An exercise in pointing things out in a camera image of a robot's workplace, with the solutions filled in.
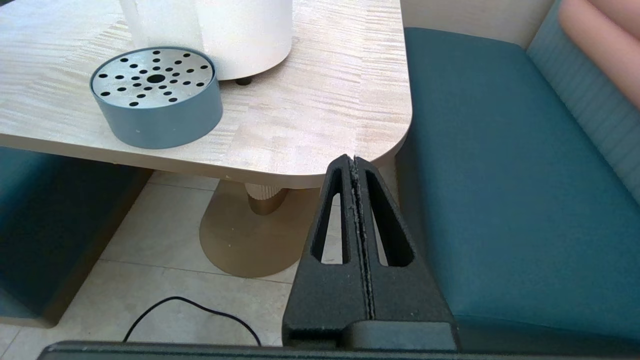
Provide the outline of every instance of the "wall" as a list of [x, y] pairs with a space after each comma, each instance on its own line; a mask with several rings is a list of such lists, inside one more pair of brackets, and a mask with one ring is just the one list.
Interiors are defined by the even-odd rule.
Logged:
[[529, 46], [554, 0], [401, 0], [404, 26]]

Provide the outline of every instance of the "table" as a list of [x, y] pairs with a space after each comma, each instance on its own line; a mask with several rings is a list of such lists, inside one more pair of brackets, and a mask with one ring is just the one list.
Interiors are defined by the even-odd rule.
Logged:
[[283, 270], [329, 162], [380, 166], [402, 146], [412, 104], [399, 1], [294, 0], [289, 57], [248, 86], [222, 82], [208, 135], [149, 150], [112, 134], [88, 88], [133, 49], [118, 1], [15, 0], [0, 9], [0, 146], [218, 177], [201, 224], [209, 259], [242, 276]]

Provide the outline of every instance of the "black foot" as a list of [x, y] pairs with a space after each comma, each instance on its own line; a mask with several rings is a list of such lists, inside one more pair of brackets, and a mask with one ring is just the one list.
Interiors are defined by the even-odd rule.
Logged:
[[247, 76], [246, 78], [239, 78], [239, 79], [236, 79], [236, 84], [242, 85], [242, 86], [247, 86], [247, 85], [249, 85], [251, 83], [252, 79], [253, 78], [251, 76]]

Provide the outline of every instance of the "black clamp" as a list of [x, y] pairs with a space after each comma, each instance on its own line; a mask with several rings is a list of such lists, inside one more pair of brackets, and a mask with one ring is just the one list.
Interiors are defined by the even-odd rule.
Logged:
[[[343, 264], [322, 264], [340, 194]], [[381, 264], [375, 214], [388, 266]], [[328, 167], [282, 321], [285, 346], [458, 351], [457, 326], [377, 169], [343, 155]]]

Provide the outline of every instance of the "center hole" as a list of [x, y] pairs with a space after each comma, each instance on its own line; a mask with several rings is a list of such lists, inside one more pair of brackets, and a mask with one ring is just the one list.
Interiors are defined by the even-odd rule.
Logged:
[[152, 84], [162, 83], [166, 77], [162, 74], [151, 75], [147, 78], [147, 81]]

